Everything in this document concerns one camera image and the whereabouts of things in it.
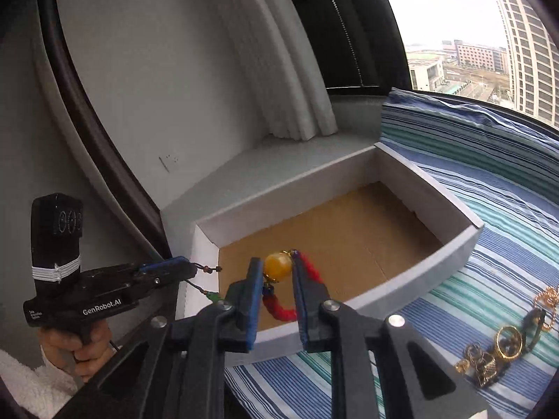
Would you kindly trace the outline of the left hand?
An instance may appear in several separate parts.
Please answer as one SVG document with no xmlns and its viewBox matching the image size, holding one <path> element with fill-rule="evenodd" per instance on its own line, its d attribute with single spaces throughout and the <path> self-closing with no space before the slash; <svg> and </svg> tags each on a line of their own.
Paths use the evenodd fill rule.
<svg viewBox="0 0 559 419">
<path fill-rule="evenodd" d="M 77 335 L 55 328 L 40 328 L 38 339 L 50 363 L 83 382 L 88 382 L 115 354 L 107 320 L 92 324 L 87 344 Z"/>
</svg>

